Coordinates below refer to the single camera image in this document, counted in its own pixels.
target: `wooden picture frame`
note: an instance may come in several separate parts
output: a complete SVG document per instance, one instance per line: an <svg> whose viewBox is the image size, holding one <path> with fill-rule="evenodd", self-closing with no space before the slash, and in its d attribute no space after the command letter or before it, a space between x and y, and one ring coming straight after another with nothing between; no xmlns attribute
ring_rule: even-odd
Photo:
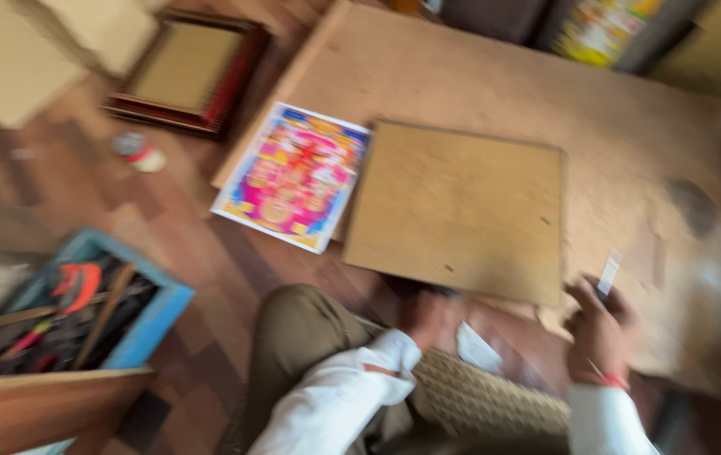
<svg viewBox="0 0 721 455"><path fill-rule="evenodd" d="M115 118L223 139L271 35L262 24L169 9L105 101Z"/></svg>

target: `wooden floor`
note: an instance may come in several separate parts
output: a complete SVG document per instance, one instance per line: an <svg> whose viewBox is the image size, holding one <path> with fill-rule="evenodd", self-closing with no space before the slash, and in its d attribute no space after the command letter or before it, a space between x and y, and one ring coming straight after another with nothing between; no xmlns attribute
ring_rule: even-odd
<svg viewBox="0 0 721 455"><path fill-rule="evenodd" d="M249 96L255 109L331 0L177 0L196 11L268 25L274 46ZM89 75L20 131L0 129L0 201L30 207L62 237L89 225L112 233L176 274L198 294L151 364L160 372L105 453L211 453L245 389L254 318L284 284L320 286L356 313L392 325L413 290L342 264L340 244L322 255L213 216L208 184L228 144L126 124L97 108L110 81ZM169 158L142 174L110 151L127 130L143 132ZM561 394L565 343L533 321L492 310L485 339L504 375ZM653 409L641 409L642 414Z"/></svg>

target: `tool box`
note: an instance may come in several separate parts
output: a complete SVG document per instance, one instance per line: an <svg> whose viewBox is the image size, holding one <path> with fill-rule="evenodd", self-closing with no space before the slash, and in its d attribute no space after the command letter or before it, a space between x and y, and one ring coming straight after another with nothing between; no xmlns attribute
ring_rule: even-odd
<svg viewBox="0 0 721 455"><path fill-rule="evenodd" d="M132 322L122 339L99 366L123 369L142 366L172 328L194 295L194 290L167 274L139 253L105 233L85 227L63 244L8 305L4 313L15 313L46 305L49 301L49 277L63 264L92 262L111 255L122 263L132 263L135 272L157 289L149 303Z"/></svg>

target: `pink poster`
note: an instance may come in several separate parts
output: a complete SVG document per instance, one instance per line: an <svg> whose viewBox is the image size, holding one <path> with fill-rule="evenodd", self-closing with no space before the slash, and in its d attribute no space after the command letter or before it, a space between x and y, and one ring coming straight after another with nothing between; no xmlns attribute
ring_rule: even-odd
<svg viewBox="0 0 721 455"><path fill-rule="evenodd" d="M321 253L355 186L368 138L360 126L277 103L212 212Z"/></svg>

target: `khaki trousers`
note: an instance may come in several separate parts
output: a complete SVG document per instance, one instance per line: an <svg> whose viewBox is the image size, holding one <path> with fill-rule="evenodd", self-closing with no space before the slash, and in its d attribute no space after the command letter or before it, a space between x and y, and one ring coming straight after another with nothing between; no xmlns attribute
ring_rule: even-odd
<svg viewBox="0 0 721 455"><path fill-rule="evenodd" d="M242 425L242 452L247 453L271 418L279 399L290 392L310 367L372 340L355 317L321 289L310 285L282 287L267 297L257 319L248 398ZM372 418L347 455L474 455L566 453L542 438L493 440L450 438L438 425L419 416L406 401L383 407Z"/></svg>

